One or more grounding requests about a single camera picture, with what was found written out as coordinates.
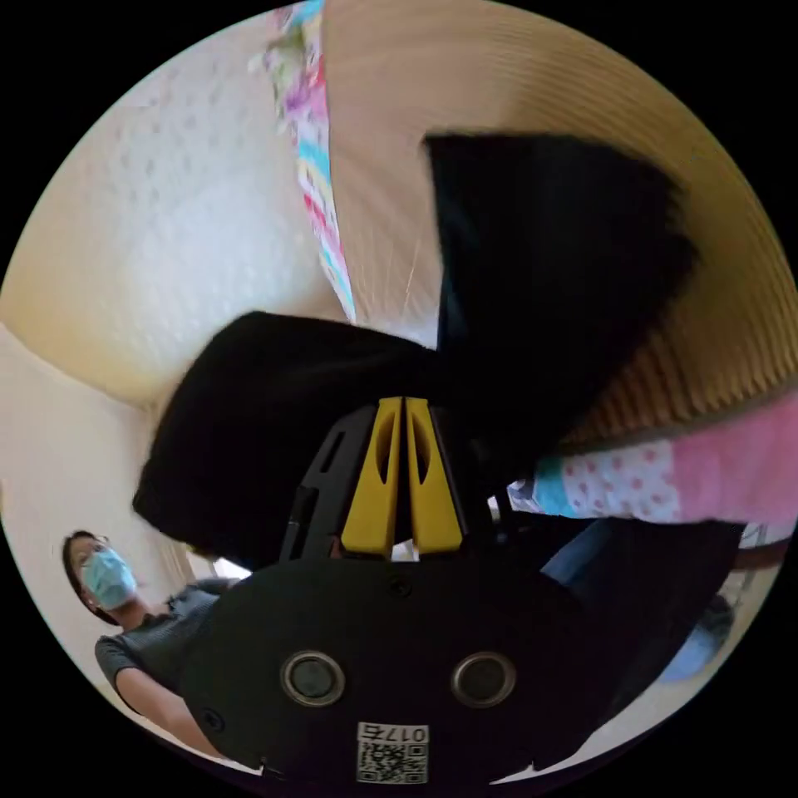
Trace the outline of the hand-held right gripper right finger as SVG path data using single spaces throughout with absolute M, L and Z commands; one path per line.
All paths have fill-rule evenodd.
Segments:
M 458 551 L 463 535 L 428 402 L 408 397 L 406 434 L 413 541 L 418 551 Z

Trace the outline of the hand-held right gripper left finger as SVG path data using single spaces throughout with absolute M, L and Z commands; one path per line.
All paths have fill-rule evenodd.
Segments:
M 347 554 L 390 554 L 401 465 L 403 399 L 380 400 L 341 535 Z

